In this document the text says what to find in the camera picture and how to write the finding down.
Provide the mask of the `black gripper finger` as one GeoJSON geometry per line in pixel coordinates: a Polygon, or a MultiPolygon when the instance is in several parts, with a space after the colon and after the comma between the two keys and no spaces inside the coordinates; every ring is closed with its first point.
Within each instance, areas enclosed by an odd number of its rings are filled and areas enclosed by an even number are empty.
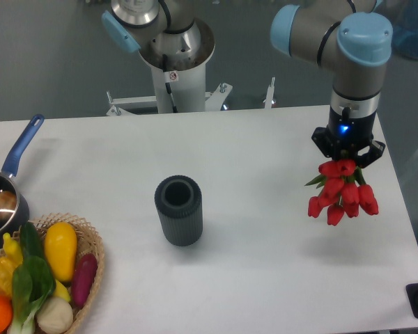
{"type": "Polygon", "coordinates": [[[386,144],[380,141],[371,141],[369,144],[369,150],[358,155],[356,158],[356,165],[360,168],[366,168],[373,162],[381,158],[386,148],[386,144]]]}
{"type": "Polygon", "coordinates": [[[326,158],[335,159],[335,139],[327,127],[315,128],[311,139],[326,158]]]}

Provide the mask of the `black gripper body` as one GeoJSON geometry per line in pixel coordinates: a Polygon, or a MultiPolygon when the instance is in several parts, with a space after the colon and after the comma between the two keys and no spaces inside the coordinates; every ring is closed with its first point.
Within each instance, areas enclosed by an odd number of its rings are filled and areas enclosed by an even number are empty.
{"type": "Polygon", "coordinates": [[[358,155],[369,150],[373,136],[373,125],[376,112],[362,118],[353,118],[350,108],[345,108],[345,114],[338,114],[330,108],[327,128],[335,139],[335,159],[351,159],[356,161],[358,155]]]}

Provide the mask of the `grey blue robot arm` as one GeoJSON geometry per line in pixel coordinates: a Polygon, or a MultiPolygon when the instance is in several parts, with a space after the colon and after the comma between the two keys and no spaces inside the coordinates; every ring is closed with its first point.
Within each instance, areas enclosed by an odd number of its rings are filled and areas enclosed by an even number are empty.
{"type": "MultiPolygon", "coordinates": [[[[392,25],[377,1],[316,1],[287,5],[275,15],[270,42],[281,53],[334,73],[330,116],[312,140],[327,158],[365,168],[385,144],[373,137],[392,25]]],[[[206,92],[206,63],[215,50],[210,27],[188,1],[112,1],[102,14],[109,37],[150,67],[160,113],[215,111],[230,88],[206,92]]]]}

